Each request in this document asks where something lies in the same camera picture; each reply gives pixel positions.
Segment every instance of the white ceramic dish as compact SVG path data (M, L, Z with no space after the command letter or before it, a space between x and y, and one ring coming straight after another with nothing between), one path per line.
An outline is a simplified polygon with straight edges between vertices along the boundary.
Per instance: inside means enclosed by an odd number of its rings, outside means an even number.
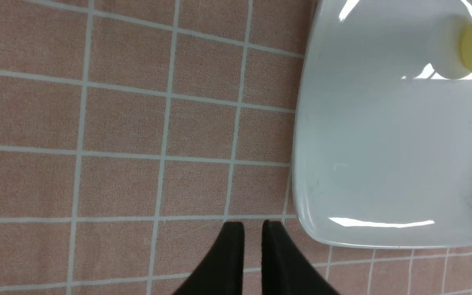
M293 148L313 239L472 245L472 75L457 59L471 18L471 0L319 3Z

